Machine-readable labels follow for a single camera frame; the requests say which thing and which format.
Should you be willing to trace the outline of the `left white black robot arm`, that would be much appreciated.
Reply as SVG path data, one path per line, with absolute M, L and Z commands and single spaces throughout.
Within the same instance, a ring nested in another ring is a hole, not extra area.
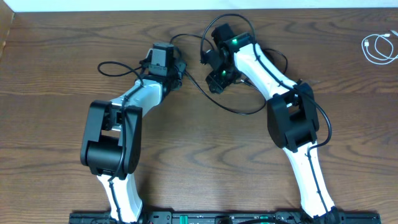
M 127 67 L 136 81 L 121 96 L 91 103 L 83 133 L 80 161 L 102 183 L 114 223 L 136 223 L 143 209 L 134 173 L 141 156 L 142 120 L 182 85 L 187 63 L 180 58 L 155 63 L 148 56 Z

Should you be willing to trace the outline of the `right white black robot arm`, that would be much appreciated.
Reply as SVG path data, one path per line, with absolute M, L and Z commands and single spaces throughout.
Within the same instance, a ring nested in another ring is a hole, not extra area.
M 228 86 L 237 73 L 247 76 L 266 99 L 267 129 L 275 145 L 287 155 L 300 191 L 301 208 L 310 223 L 339 223 L 318 161 L 318 114 L 313 91 L 306 83 L 287 78 L 264 55 L 248 33 L 213 33 L 216 50 L 203 58 L 213 71 L 207 78 L 211 91 Z

